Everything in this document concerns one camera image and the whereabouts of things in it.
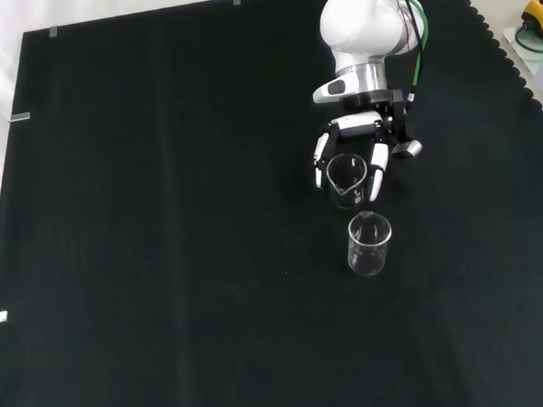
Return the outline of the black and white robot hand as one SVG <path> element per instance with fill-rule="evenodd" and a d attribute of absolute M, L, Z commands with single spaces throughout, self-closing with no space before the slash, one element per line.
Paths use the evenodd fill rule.
<path fill-rule="evenodd" d="M 316 186 L 324 188 L 328 165 L 335 157 L 336 146 L 343 140 L 372 139 L 373 150 L 366 165 L 364 196 L 373 202 L 383 184 L 391 157 L 415 157 L 422 151 L 421 143 L 406 131 L 410 102 L 401 90 L 381 90 L 355 94 L 342 102 L 347 113 L 333 119 L 321 131 L 314 153 Z"/>

